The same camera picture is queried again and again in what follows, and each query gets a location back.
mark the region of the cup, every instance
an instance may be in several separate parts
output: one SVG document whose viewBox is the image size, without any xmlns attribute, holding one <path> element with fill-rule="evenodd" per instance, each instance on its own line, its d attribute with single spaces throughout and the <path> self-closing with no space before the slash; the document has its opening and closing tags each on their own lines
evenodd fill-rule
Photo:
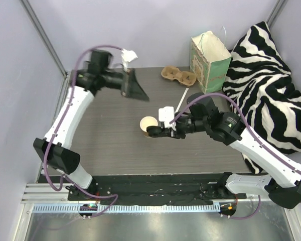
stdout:
<svg viewBox="0 0 301 241">
<path fill-rule="evenodd" d="M 141 119 L 140 123 L 139 123 L 139 127 L 141 129 L 141 131 L 143 132 L 144 136 L 149 137 L 148 133 L 146 131 L 147 127 L 150 126 L 158 126 L 158 122 L 157 119 L 155 119 L 152 116 L 145 116 L 143 119 Z"/>
</svg>

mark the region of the gift bag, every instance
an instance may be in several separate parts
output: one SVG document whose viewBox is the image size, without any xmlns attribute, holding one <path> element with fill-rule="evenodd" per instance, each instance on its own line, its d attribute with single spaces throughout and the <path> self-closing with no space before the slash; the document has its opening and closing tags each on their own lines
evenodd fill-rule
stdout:
<svg viewBox="0 0 301 241">
<path fill-rule="evenodd" d="M 204 93 L 222 89 L 230 61 L 231 54 L 212 31 L 192 38 L 190 69 Z"/>
</svg>

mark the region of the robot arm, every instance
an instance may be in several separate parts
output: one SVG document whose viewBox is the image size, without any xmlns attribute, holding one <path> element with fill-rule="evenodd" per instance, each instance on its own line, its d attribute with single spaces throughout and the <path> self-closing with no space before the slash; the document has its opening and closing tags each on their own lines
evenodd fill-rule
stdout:
<svg viewBox="0 0 301 241">
<path fill-rule="evenodd" d="M 190 96 L 187 103 L 200 95 L 202 93 Z M 206 132 L 212 139 L 246 154 L 268 173 L 267 175 L 225 173 L 218 189 L 222 196 L 223 192 L 268 196 L 273 202 L 285 208 L 294 208 L 301 202 L 301 175 L 292 171 L 257 143 L 237 114 L 219 112 L 211 98 L 201 99 L 189 109 L 190 113 L 183 113 L 171 124 L 170 121 L 175 117 L 174 108 L 167 106 L 160 109 L 159 120 L 162 126 L 148 127 L 149 136 L 184 139 L 189 133 Z M 253 129 L 252 131 L 263 145 L 294 166 L 296 170 L 301 171 L 301 164 L 280 153 Z"/>
<path fill-rule="evenodd" d="M 43 139 L 36 138 L 33 144 L 37 154 L 44 161 L 48 142 L 55 135 L 56 126 L 63 118 L 69 99 L 72 97 L 66 118 L 53 139 L 47 163 L 91 194 L 97 191 L 96 182 L 80 165 L 80 155 L 70 150 L 75 131 L 87 107 L 103 87 L 119 89 L 124 97 L 149 101 L 149 97 L 136 80 L 134 69 L 125 68 L 122 72 L 108 69 L 111 57 L 112 55 L 107 51 L 95 50 L 91 53 L 90 61 L 86 62 L 87 68 L 77 73 L 73 96 L 72 87 L 70 87 L 66 101 L 54 124 Z"/>
</svg>

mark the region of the gray wood tabletop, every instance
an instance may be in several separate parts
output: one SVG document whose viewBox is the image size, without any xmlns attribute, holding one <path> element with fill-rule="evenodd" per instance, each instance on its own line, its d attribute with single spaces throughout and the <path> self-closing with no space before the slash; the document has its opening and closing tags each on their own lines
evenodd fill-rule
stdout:
<svg viewBox="0 0 301 241">
<path fill-rule="evenodd" d="M 176 107 L 186 88 L 163 79 L 161 70 L 136 69 L 150 102 L 123 98 L 118 90 L 97 93 L 72 143 L 72 150 L 81 155 L 82 166 L 92 175 L 248 172 L 238 151 L 205 133 L 189 134 L 184 140 L 143 135 L 140 120 L 148 115 L 158 118 L 160 107 Z M 200 92 L 197 83 L 186 98 L 196 92 Z M 214 102 L 220 111 L 228 110 L 225 100 L 214 98 Z"/>
</svg>

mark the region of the brown cardboard egg carton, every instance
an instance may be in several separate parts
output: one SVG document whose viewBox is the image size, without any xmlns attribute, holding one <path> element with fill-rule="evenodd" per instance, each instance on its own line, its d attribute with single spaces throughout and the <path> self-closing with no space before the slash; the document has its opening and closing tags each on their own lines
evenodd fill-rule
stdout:
<svg viewBox="0 0 301 241">
<path fill-rule="evenodd" d="M 180 71 L 178 68 L 174 66 L 166 66 L 161 75 L 165 79 L 169 79 L 170 81 L 177 80 L 180 84 L 191 86 L 196 81 L 196 74 L 188 72 L 188 71 Z"/>
</svg>

